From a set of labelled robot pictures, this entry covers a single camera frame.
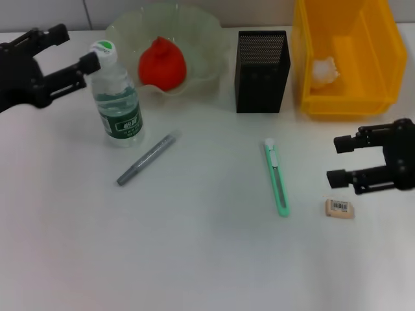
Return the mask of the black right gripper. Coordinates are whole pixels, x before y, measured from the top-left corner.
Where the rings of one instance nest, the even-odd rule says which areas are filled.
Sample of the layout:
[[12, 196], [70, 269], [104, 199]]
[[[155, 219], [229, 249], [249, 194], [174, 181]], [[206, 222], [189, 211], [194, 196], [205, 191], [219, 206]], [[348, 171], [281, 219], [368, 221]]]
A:
[[386, 166], [362, 170], [332, 170], [326, 176], [332, 189], [354, 188], [355, 194], [366, 194], [397, 188], [414, 188], [414, 123], [399, 119], [390, 124], [361, 126], [354, 137], [333, 139], [338, 154], [357, 148], [382, 146]]

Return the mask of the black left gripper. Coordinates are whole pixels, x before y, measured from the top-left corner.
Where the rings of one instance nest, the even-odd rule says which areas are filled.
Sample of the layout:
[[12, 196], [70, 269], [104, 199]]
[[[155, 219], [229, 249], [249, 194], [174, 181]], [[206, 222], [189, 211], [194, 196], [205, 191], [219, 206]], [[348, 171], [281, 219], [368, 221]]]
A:
[[69, 41], [64, 24], [44, 32], [33, 28], [11, 42], [1, 43], [1, 111], [19, 104], [42, 109], [52, 101], [86, 87], [85, 76], [101, 66], [95, 52], [55, 73], [43, 76], [34, 56], [55, 45]]

